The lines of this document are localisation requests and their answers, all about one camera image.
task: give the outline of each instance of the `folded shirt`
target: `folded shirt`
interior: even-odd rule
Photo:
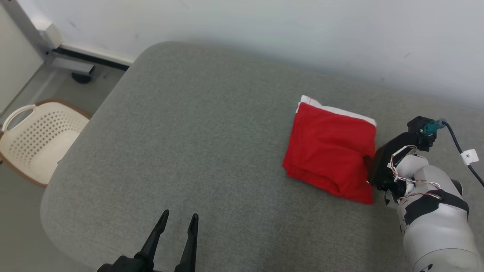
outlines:
[[[303,95],[283,167],[288,176],[332,195],[372,204],[364,158],[375,156],[375,135],[375,120]]]

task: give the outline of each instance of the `white fabric edge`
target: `white fabric edge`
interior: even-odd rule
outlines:
[[[340,109],[340,108],[336,108],[336,107],[323,106],[316,99],[313,99],[313,98],[311,98],[307,95],[301,96],[301,101],[298,103],[298,108],[296,109],[296,113],[298,112],[299,105],[301,103],[305,103],[305,104],[308,104],[310,106],[313,106],[313,107],[316,107],[316,108],[319,108],[319,109],[324,109],[326,111],[329,111],[329,112],[332,112],[332,113],[335,113],[335,114],[361,119],[361,120],[367,121],[368,123],[374,125],[375,127],[377,126],[377,122],[370,117],[366,117],[366,116],[363,116],[361,114],[350,112],[350,111]]]

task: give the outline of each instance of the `white wall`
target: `white wall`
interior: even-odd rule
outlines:
[[[19,1],[67,45],[121,60],[203,41],[484,107],[482,0]]]
[[[0,114],[43,62],[0,4]]]

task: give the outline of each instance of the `robotic arm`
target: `robotic arm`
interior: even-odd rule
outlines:
[[[443,126],[448,124],[420,116],[410,121],[408,132],[377,150],[368,182],[385,191],[385,203],[397,209],[414,272],[484,271],[467,223],[469,206],[462,199],[461,184],[414,153],[429,151]]]

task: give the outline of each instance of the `white plastic basket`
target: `white plastic basket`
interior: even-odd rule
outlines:
[[[12,129],[13,118],[33,110]],[[46,187],[57,163],[88,123],[88,115],[63,101],[44,101],[21,107],[3,124],[0,157],[20,175]]]

